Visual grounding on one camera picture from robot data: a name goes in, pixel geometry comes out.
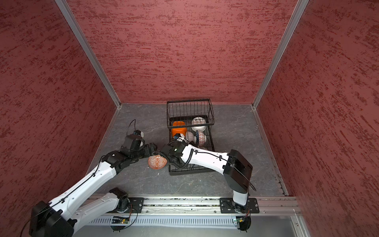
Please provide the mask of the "blue patterned bowl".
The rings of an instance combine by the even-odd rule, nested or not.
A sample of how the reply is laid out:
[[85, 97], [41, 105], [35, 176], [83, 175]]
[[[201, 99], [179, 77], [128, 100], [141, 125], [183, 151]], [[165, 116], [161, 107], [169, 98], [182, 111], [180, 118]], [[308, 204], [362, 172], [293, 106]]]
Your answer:
[[195, 133], [195, 143], [198, 147], [203, 147], [207, 141], [206, 135], [202, 131], [196, 131]]

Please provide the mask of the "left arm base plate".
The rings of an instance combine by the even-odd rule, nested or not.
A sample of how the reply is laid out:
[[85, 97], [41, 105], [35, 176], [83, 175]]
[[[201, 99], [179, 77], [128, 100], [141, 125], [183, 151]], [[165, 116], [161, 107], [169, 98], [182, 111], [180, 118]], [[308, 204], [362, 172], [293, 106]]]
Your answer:
[[145, 199], [142, 197], [122, 197], [119, 202], [118, 202], [118, 205], [117, 205], [117, 208], [115, 209], [115, 211], [117, 213], [130, 213], [132, 212], [133, 210], [136, 211], [137, 213], [141, 213], [142, 212], [142, 208], [143, 208], [143, 205], [144, 205], [144, 201]]

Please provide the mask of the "white bowl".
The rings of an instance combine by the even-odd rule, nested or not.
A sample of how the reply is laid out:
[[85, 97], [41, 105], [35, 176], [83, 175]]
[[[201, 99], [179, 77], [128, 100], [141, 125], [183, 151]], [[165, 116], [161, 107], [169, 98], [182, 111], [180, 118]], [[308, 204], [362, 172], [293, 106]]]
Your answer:
[[195, 117], [192, 122], [192, 131], [197, 132], [201, 131], [204, 132], [207, 128], [206, 120], [203, 117]]

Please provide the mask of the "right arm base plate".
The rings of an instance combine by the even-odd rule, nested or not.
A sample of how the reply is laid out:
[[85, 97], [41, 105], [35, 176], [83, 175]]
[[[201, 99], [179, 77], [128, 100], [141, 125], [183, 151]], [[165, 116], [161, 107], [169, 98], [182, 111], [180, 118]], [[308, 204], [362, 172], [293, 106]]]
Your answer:
[[258, 200], [256, 198], [248, 198], [246, 205], [239, 205], [232, 198], [220, 198], [221, 213], [236, 213], [236, 214], [258, 214], [260, 213]]

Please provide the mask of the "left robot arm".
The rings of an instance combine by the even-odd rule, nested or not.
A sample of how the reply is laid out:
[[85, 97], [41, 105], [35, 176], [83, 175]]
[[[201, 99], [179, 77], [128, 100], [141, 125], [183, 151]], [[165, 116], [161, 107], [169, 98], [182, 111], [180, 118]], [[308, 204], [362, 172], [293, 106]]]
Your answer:
[[131, 164], [148, 158], [157, 150], [146, 144], [140, 131], [126, 136], [121, 148], [100, 158], [96, 167], [83, 179], [50, 202], [40, 201], [32, 208], [29, 235], [32, 237], [71, 237], [97, 217], [116, 211], [131, 216], [135, 211], [128, 194], [113, 188], [103, 197], [84, 205], [103, 184]]

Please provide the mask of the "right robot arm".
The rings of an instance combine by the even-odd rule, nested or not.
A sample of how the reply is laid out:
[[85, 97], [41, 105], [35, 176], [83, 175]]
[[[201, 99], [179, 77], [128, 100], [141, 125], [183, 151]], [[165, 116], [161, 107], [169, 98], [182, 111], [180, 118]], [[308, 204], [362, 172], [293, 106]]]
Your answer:
[[249, 189], [256, 190], [251, 183], [253, 166], [237, 150], [218, 153], [200, 149], [186, 142], [172, 142], [158, 152], [170, 165], [183, 169], [190, 165], [202, 166], [224, 176], [233, 190], [232, 206], [236, 212], [249, 213]]

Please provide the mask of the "orange bowl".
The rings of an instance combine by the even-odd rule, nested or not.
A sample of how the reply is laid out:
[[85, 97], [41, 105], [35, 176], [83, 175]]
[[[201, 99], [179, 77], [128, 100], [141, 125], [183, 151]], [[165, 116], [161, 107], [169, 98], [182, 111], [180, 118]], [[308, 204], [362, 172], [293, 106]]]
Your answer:
[[184, 121], [174, 121], [172, 123], [172, 128], [171, 128], [171, 135], [174, 137], [176, 134], [182, 134], [186, 135], [187, 133], [187, 128], [185, 127], [186, 123]]

